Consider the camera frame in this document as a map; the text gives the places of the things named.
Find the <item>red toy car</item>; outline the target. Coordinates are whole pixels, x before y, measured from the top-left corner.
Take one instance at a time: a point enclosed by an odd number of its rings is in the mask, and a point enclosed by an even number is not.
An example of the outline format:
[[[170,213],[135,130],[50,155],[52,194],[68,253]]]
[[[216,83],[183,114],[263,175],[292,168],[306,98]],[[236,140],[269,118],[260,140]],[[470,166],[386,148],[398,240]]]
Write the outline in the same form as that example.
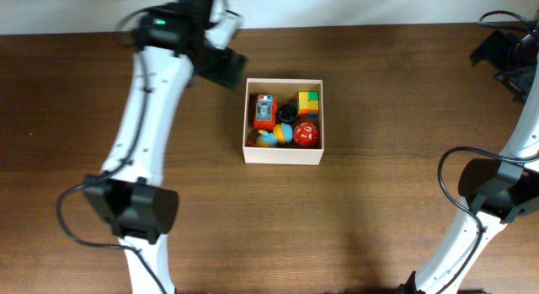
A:
[[[253,128],[272,131],[276,124],[278,100],[274,95],[259,94],[254,105]]]

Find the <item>small black round tin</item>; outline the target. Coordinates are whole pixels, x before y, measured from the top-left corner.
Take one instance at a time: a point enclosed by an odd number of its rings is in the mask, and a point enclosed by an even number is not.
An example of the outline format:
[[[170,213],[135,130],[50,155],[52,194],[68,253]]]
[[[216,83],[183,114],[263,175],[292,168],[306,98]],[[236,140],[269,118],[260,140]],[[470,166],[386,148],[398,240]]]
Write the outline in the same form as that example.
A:
[[[283,104],[277,110],[277,118],[282,123],[290,124],[297,119],[298,109],[294,104]]]

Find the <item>yellow duck toy blue hat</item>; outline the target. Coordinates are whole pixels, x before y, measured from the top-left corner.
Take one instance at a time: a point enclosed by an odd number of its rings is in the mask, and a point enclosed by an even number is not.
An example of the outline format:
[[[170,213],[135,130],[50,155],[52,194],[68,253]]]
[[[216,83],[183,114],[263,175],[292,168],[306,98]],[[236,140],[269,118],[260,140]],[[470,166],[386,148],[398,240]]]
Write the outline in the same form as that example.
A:
[[[247,140],[247,147],[267,147],[275,148],[279,145],[291,143],[293,139],[293,130],[289,124],[276,124],[272,131],[257,130],[257,136],[254,140]]]

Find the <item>multicoloured puzzle cube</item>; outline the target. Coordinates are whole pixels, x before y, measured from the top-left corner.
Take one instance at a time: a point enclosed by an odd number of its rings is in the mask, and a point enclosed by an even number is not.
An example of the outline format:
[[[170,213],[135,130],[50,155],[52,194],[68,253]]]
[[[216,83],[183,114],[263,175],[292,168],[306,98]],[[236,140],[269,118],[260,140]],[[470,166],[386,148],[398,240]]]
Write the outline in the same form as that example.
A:
[[[305,119],[316,119],[319,113],[319,92],[300,91],[297,96],[298,116]]]

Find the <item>red ball white letters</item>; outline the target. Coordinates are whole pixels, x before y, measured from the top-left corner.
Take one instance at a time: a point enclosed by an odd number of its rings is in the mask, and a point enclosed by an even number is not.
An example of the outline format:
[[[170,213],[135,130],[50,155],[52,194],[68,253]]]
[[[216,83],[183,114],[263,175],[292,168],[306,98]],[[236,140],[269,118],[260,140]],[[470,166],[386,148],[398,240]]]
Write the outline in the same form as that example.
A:
[[[321,141],[319,126],[311,121],[304,121],[293,128],[293,141],[301,148],[318,148]]]

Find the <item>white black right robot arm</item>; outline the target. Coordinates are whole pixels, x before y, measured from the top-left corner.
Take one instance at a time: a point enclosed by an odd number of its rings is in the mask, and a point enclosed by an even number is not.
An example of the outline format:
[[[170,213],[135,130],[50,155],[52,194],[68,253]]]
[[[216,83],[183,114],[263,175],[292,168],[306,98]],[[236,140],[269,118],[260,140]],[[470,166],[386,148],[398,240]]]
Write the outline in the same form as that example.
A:
[[[400,293],[456,293],[487,244],[517,217],[538,210],[538,82],[517,91],[524,108],[498,154],[476,154],[463,169],[458,212],[432,257],[398,287]]]

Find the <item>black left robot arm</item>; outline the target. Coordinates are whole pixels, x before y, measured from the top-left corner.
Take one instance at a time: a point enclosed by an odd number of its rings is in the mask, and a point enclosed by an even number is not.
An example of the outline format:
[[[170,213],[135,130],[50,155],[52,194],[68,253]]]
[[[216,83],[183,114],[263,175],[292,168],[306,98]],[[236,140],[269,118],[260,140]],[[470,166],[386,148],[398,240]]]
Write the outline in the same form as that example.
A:
[[[168,234],[179,195],[162,187],[164,157],[183,92],[197,77],[234,89],[246,57],[228,44],[243,18],[227,0],[176,0],[139,10],[134,70],[115,144],[83,194],[119,239],[135,293],[174,293]]]

